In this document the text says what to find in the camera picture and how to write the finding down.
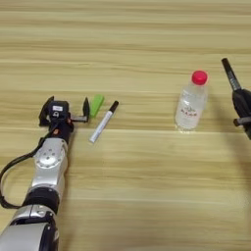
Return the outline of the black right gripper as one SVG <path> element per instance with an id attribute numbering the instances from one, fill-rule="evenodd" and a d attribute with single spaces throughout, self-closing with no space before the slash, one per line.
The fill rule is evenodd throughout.
<path id="1" fill-rule="evenodd" d="M 233 106 L 239 117 L 246 116 L 246 103 L 248 106 L 248 114 L 251 116 L 251 91 L 245 90 L 245 98 L 241 89 L 232 92 Z M 251 117 L 234 119 L 233 123 L 235 126 L 242 126 L 248 138 L 251 140 Z"/>

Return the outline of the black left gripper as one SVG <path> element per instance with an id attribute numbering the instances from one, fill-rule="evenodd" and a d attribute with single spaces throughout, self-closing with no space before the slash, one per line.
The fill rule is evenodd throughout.
<path id="1" fill-rule="evenodd" d="M 66 142 L 70 141 L 71 133 L 74 131 L 74 123 L 87 123 L 90 117 L 90 106 L 88 98 L 84 99 L 82 105 L 82 115 L 81 116 L 71 116 L 70 119 L 65 119 L 63 121 L 50 122 L 47 120 L 49 115 L 49 104 L 54 100 L 51 96 L 44 103 L 40 114 L 39 114 L 39 125 L 49 126 L 50 136 L 55 138 L 64 139 Z"/>

